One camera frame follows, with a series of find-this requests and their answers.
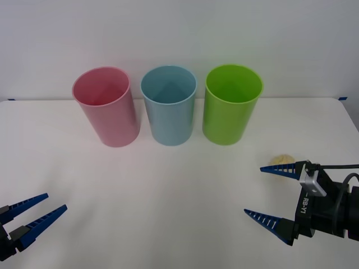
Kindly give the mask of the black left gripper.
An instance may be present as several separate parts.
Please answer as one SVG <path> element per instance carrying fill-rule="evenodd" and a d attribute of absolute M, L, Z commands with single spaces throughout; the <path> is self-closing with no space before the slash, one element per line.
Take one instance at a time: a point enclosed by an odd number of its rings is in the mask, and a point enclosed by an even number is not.
<path fill-rule="evenodd" d="M 47 199 L 48 193 L 44 193 L 27 200 L 1 207 L 0 213 L 0 260 L 14 256 L 17 251 L 22 252 L 36 241 L 36 238 L 49 228 L 64 212 L 67 210 L 66 205 L 53 210 L 52 212 L 36 219 L 35 221 L 20 226 L 14 231 L 10 232 L 10 237 L 3 227 L 3 225 L 12 221 L 15 217 L 22 214 L 29 208 L 35 206 L 41 201 Z"/>

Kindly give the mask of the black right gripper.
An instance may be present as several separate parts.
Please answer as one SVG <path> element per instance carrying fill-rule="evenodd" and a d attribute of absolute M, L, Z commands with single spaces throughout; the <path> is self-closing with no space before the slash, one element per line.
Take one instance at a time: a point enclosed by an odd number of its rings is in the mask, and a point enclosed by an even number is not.
<path fill-rule="evenodd" d="M 299 181 L 302 189 L 294 221 L 244 209 L 244 212 L 274 234 L 286 245 L 293 246 L 298 235 L 312 237 L 322 231 L 343 238 L 347 228 L 348 181 L 334 182 L 320 165 L 311 161 L 269 165 L 261 172 Z"/>

